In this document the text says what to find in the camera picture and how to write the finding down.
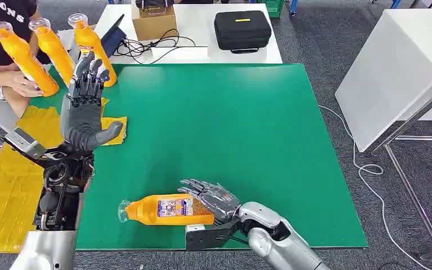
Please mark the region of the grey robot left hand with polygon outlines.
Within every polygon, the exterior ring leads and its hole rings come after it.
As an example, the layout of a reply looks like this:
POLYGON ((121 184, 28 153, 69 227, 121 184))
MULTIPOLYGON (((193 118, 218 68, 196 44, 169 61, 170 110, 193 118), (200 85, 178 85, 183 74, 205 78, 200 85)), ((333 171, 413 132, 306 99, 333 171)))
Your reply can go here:
POLYGON ((99 72, 102 60, 95 53, 81 57, 70 79, 68 93, 62 100, 60 131, 64 141, 82 151, 92 151, 116 138, 124 124, 112 122, 103 129, 101 123, 104 83, 110 79, 107 69, 99 72))

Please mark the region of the person's right hand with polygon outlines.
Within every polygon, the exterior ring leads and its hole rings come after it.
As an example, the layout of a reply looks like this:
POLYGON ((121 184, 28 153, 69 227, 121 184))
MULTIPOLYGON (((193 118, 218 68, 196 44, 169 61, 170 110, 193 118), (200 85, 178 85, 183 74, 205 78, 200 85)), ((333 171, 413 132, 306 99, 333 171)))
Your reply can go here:
POLYGON ((20 71, 4 72, 4 85, 11 87, 15 92, 24 97, 43 96, 43 92, 38 90, 37 84, 28 80, 20 71))

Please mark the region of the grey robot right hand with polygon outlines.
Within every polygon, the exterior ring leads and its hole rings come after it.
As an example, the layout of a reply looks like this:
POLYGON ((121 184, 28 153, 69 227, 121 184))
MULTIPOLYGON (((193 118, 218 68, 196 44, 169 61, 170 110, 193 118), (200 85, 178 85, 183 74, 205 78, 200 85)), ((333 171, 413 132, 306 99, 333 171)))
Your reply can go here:
POLYGON ((191 195, 213 212, 213 226, 220 226, 233 220, 241 201, 223 186, 196 179, 183 179, 178 192, 191 195))

